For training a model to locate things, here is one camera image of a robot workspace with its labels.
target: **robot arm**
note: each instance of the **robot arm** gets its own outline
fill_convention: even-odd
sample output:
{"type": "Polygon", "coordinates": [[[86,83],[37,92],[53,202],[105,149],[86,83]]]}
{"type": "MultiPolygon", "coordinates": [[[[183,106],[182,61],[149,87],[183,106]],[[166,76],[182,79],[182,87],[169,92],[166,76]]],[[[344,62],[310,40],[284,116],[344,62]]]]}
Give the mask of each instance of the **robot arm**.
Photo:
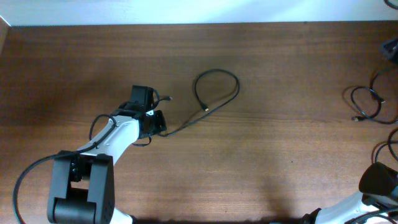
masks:
{"type": "Polygon", "coordinates": [[[114,207],[113,166],[135,141],[166,130],[162,112],[153,110],[159,102],[154,102],[154,92],[149,87],[133,86],[130,101],[113,112],[114,119],[78,150],[100,142],[111,130],[103,141],[94,149],[54,161],[47,205],[50,223],[132,223],[131,216],[114,207]],[[81,179],[90,180],[88,189],[72,187],[71,182],[81,179]]]}
{"type": "Polygon", "coordinates": [[[300,224],[373,224],[398,220],[397,191],[398,172],[380,162],[374,163],[363,174],[358,192],[330,208],[318,208],[304,215],[300,224]],[[378,215],[358,220],[370,213],[378,215]]]}

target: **white wall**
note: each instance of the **white wall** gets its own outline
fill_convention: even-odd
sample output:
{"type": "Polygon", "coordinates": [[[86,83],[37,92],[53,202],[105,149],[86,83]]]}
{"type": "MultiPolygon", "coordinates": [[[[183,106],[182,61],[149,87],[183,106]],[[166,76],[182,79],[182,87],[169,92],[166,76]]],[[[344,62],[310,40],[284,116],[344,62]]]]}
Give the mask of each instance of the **white wall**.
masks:
{"type": "Polygon", "coordinates": [[[383,0],[0,0],[12,26],[398,20],[383,0]]]}

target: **wood grain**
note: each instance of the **wood grain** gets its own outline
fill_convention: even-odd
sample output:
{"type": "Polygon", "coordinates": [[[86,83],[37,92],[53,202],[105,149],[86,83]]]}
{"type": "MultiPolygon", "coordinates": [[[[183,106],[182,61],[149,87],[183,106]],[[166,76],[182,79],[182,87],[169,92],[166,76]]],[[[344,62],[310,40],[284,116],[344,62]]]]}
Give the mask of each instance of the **wood grain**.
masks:
{"type": "Polygon", "coordinates": [[[0,17],[0,55],[8,33],[8,24],[0,17]]]}
{"type": "MultiPolygon", "coordinates": [[[[375,69],[388,66],[379,46],[397,26],[11,27],[0,57],[0,219],[16,222],[11,195],[23,169],[85,144],[93,118],[127,100],[131,85],[173,97],[159,106],[173,130],[200,109],[192,81],[209,68],[237,74],[239,96],[175,136],[130,147],[114,170],[116,206],[137,218],[239,221],[333,205],[358,189],[373,147],[395,128],[352,122],[356,113],[344,98],[345,89],[367,85],[375,69]]],[[[395,74],[375,86],[390,113],[395,74]]],[[[206,77],[200,95],[214,108],[233,85],[225,75],[206,77]]],[[[387,151],[380,160],[398,168],[387,151]]],[[[22,184],[27,223],[47,222],[51,170],[52,162],[40,165],[22,184]]]]}

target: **black cable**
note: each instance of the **black cable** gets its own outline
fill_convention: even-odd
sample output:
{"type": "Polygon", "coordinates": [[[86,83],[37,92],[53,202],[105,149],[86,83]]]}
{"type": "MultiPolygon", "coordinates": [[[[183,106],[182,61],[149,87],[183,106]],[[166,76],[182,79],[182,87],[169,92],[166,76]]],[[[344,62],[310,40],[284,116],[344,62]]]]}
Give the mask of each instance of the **black cable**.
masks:
{"type": "MultiPolygon", "coordinates": [[[[392,141],[391,144],[398,144],[398,141],[392,141]]],[[[379,149],[376,151],[375,155],[374,155],[374,163],[377,163],[377,159],[379,157],[380,151],[386,147],[388,145],[388,143],[384,143],[382,144],[379,149]]]]}
{"type": "Polygon", "coordinates": [[[387,145],[388,145],[388,149],[390,150],[391,155],[393,156],[393,158],[398,161],[398,156],[395,154],[394,150],[392,150],[392,144],[396,144],[395,141],[392,140],[392,137],[395,135],[395,133],[398,131],[398,128],[393,130],[390,135],[388,136],[387,139],[387,145]]]}
{"type": "Polygon", "coordinates": [[[160,96],[159,96],[159,93],[157,92],[157,90],[154,90],[154,92],[155,92],[157,101],[152,105],[150,111],[151,111],[151,110],[154,110],[154,109],[157,107],[157,105],[159,105],[159,103],[160,103],[161,101],[164,101],[164,100],[165,100],[165,101],[170,101],[170,100],[173,99],[173,98],[171,98],[171,97],[169,97],[169,96],[166,96],[165,98],[160,99],[160,96]]]}
{"type": "Polygon", "coordinates": [[[139,146],[139,147],[148,146],[148,145],[152,142],[152,138],[151,138],[150,136],[148,136],[148,138],[149,138],[149,142],[148,142],[148,143],[144,143],[144,144],[141,144],[141,143],[132,143],[132,145],[133,145],[133,146],[139,146]]]}
{"type": "Polygon", "coordinates": [[[193,91],[195,92],[195,96],[196,96],[196,98],[197,98],[197,100],[198,100],[198,102],[199,102],[201,108],[202,108],[204,111],[208,111],[207,105],[204,104],[204,102],[202,102],[202,100],[199,99],[198,92],[197,92],[197,84],[198,84],[198,81],[199,81],[199,79],[200,79],[201,77],[203,77],[203,76],[205,76],[205,75],[207,75],[207,74],[215,73],[215,72],[222,72],[222,73],[225,73],[225,74],[227,74],[227,75],[232,76],[232,77],[235,79],[236,86],[237,86],[237,90],[236,90],[235,95],[233,95],[229,100],[225,101],[223,104],[221,104],[221,105],[217,106],[215,109],[211,110],[209,113],[207,113],[207,114],[201,116],[200,118],[198,118],[198,119],[196,119],[196,120],[194,120],[194,121],[191,121],[191,122],[189,122],[189,123],[187,123],[187,124],[184,124],[183,126],[181,126],[181,127],[177,128],[176,130],[172,131],[171,133],[158,134],[159,136],[168,137],[168,136],[174,135],[175,133],[177,133],[177,132],[179,132],[179,131],[181,131],[181,130],[183,130],[183,129],[185,129],[185,128],[187,128],[187,127],[193,125],[193,124],[196,124],[197,122],[199,122],[199,121],[201,121],[201,120],[207,118],[207,117],[210,116],[212,113],[214,113],[215,111],[219,110],[220,108],[222,108],[223,106],[225,106],[226,104],[228,104],[229,102],[231,102],[232,100],[234,100],[234,99],[237,97],[237,95],[239,94],[239,91],[240,91],[240,86],[241,86],[241,84],[240,84],[239,79],[237,78],[237,76],[236,76],[235,74],[233,74],[232,72],[227,71],[227,70],[223,70],[223,69],[219,69],[219,68],[210,69],[210,70],[207,70],[207,71],[201,73],[201,74],[197,77],[197,79],[195,80],[195,83],[194,83],[194,86],[193,86],[193,91]]]}
{"type": "Polygon", "coordinates": [[[22,219],[21,214],[19,213],[19,209],[18,209],[18,191],[19,191],[19,187],[21,186],[22,180],[24,179],[24,177],[26,176],[26,174],[28,174],[33,168],[35,168],[36,166],[38,166],[39,164],[45,162],[45,161],[49,161],[51,159],[58,159],[61,157],[69,157],[69,156],[75,156],[75,155],[79,155],[81,153],[84,152],[88,152],[94,148],[96,148],[99,144],[101,144],[101,142],[103,142],[105,140],[106,137],[108,137],[108,135],[115,129],[116,127],[116,120],[107,114],[101,114],[99,116],[97,116],[95,118],[95,120],[93,121],[93,123],[91,124],[91,128],[90,128],[90,138],[91,138],[91,134],[92,134],[92,129],[95,125],[95,123],[97,122],[97,120],[100,117],[108,117],[112,120],[113,124],[111,126],[111,128],[96,142],[93,142],[93,144],[85,149],[81,149],[79,151],[75,151],[75,152],[71,152],[71,153],[65,153],[65,154],[55,154],[55,155],[51,155],[51,156],[47,156],[44,158],[41,158],[39,160],[37,160],[36,162],[32,163],[30,166],[28,166],[22,173],[21,175],[18,177],[17,182],[15,184],[14,187],[14,191],[12,193],[12,206],[14,209],[14,213],[15,216],[17,218],[17,221],[21,224],[25,224],[25,221],[22,219]]]}
{"type": "Polygon", "coordinates": [[[385,217],[384,215],[375,215],[375,217],[383,218],[383,219],[391,222],[392,224],[397,224],[397,222],[395,220],[393,220],[391,217],[385,217]]]}
{"type": "Polygon", "coordinates": [[[398,5],[391,2],[391,0],[384,0],[385,4],[391,7],[392,9],[398,10],[398,5]]]}
{"type": "Polygon", "coordinates": [[[374,121],[377,122],[379,124],[396,124],[398,123],[398,119],[394,119],[392,121],[382,121],[382,120],[378,120],[378,119],[374,119],[377,115],[379,115],[380,110],[381,110],[381,106],[383,103],[385,103],[384,99],[381,98],[376,91],[374,91],[373,86],[374,86],[374,82],[375,80],[379,77],[380,74],[384,73],[384,72],[388,72],[389,70],[391,70],[392,68],[386,68],[384,70],[381,70],[379,72],[376,73],[376,75],[371,79],[370,85],[369,87],[365,87],[365,86],[358,86],[356,88],[353,89],[353,91],[351,91],[351,101],[354,104],[354,106],[356,107],[356,109],[362,114],[362,116],[355,116],[352,117],[351,119],[353,121],[364,121],[364,120],[370,120],[370,121],[374,121]],[[371,96],[373,97],[373,99],[377,100],[377,110],[376,112],[374,112],[372,115],[368,115],[367,113],[365,113],[364,110],[362,110],[361,107],[358,106],[358,104],[355,102],[354,100],[354,93],[357,90],[367,90],[371,93],[371,96]]]}
{"type": "Polygon", "coordinates": [[[358,216],[356,218],[353,218],[350,221],[345,222],[345,224],[355,224],[355,223],[362,223],[363,221],[366,221],[372,217],[376,217],[380,214],[383,213],[389,213],[389,212],[396,212],[398,211],[398,207],[393,207],[393,208],[385,208],[385,209],[380,209],[378,211],[375,212],[368,212],[364,215],[358,216]]]}

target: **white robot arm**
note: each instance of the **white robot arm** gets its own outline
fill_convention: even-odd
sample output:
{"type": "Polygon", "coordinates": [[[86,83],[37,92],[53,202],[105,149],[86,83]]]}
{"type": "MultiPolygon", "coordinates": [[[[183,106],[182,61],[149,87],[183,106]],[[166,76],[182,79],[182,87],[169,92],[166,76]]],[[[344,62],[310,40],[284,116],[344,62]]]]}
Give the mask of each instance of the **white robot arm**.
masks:
{"type": "Polygon", "coordinates": [[[53,165],[47,205],[51,223],[133,223],[130,215],[114,207],[113,166],[138,139],[166,130],[162,112],[154,111],[160,101],[156,93],[158,100],[154,102],[154,93],[149,87],[133,86],[130,101],[113,112],[108,124],[77,150],[82,153],[60,152],[71,156],[55,159],[53,165]],[[72,187],[70,182],[84,178],[90,180],[88,189],[72,187]]]}
{"type": "Polygon", "coordinates": [[[300,224],[374,224],[398,219],[398,172],[376,162],[363,174],[359,191],[330,207],[306,214],[300,224]]]}

